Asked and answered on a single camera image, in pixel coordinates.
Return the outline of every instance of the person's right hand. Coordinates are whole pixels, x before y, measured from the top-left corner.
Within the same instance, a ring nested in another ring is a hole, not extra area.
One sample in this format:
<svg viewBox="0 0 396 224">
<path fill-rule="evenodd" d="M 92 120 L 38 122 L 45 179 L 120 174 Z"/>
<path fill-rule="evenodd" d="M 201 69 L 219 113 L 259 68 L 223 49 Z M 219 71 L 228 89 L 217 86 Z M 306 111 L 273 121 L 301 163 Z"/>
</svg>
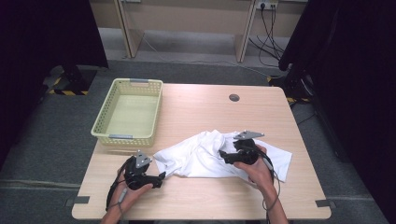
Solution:
<svg viewBox="0 0 396 224">
<path fill-rule="evenodd" d="M 260 145 L 256 145 L 256 146 L 264 153 L 267 152 L 267 149 L 265 147 L 262 147 Z M 265 165 L 264 161 L 262 160 L 262 157 L 259 157 L 256 160 L 256 162 L 251 165 L 245 164 L 241 161 L 236 161 L 233 163 L 233 165 L 236 168 L 244 170 L 248 174 L 249 180 L 257 184 L 257 187 L 259 188 L 260 191 L 263 191 L 268 187 L 274 186 L 270 170 Z"/>
</svg>

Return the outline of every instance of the gray carpet floor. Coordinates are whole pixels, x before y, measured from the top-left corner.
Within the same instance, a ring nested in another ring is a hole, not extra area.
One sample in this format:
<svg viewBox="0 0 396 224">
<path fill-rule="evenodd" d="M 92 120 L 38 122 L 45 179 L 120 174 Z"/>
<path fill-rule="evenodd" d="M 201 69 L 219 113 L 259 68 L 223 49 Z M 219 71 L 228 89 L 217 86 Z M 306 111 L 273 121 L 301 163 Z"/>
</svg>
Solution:
<svg viewBox="0 0 396 224">
<path fill-rule="evenodd" d="M 0 223 L 98 223 L 71 216 L 68 199 L 78 194 L 96 139 L 91 128 L 114 78 L 161 79 L 164 83 L 268 85 L 263 74 L 234 66 L 109 61 L 86 96 L 47 94 L 26 122 L 0 173 Z M 283 76 L 276 69 L 260 69 Z M 52 71 L 53 81 L 59 71 Z M 312 105 L 292 109 L 324 193 L 334 202 L 327 220 L 294 223 L 388 223 L 351 163 L 339 161 Z"/>
</svg>

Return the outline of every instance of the white fabric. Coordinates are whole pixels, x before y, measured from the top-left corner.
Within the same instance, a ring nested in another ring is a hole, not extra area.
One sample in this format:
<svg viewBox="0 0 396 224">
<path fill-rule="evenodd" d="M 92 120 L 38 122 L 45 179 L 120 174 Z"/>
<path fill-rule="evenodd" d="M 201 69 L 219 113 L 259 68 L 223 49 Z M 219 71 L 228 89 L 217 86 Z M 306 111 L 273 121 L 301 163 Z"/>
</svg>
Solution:
<svg viewBox="0 0 396 224">
<path fill-rule="evenodd" d="M 190 137 L 175 146 L 163 149 L 154 154 L 158 169 L 169 175 L 187 177 L 230 177 L 239 176 L 248 180 L 245 171 L 226 164 L 219 155 L 219 150 L 235 153 L 233 139 L 238 133 L 202 132 Z M 255 140 L 256 144 L 267 148 L 280 181 L 286 181 L 291 160 L 291 153 L 270 146 L 263 141 Z"/>
</svg>

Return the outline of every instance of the basket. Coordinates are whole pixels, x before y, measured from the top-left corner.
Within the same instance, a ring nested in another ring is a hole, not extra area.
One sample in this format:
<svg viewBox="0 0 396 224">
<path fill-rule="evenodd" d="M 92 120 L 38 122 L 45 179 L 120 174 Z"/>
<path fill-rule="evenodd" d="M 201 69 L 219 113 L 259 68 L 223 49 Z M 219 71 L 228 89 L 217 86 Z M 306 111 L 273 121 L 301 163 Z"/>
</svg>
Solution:
<svg viewBox="0 0 396 224">
<path fill-rule="evenodd" d="M 160 80 L 114 79 L 91 134 L 103 145 L 151 147 L 162 93 Z"/>
</svg>

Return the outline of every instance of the light wood tabletop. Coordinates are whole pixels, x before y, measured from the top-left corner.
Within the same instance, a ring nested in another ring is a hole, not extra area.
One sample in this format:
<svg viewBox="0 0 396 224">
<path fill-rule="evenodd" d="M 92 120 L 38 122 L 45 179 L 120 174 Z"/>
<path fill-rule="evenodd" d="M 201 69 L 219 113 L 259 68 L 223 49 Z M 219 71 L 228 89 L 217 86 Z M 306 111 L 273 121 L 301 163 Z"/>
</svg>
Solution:
<svg viewBox="0 0 396 224">
<path fill-rule="evenodd" d="M 239 96 L 238 102 L 229 99 Z M 325 196 L 306 151 L 284 92 L 276 87 L 163 84 L 163 103 L 152 147 L 109 147 L 97 142 L 72 215 L 100 219 L 106 196 L 122 164 L 141 149 L 150 157 L 203 131 L 221 133 L 249 130 L 264 133 L 258 139 L 292 153 L 287 180 L 281 183 L 280 201 L 288 219 L 325 219 L 329 207 L 317 207 Z M 155 162 L 148 175 L 158 175 Z M 134 220 L 265 219 L 262 195 L 238 177 L 187 178 L 170 176 L 128 211 Z"/>
</svg>

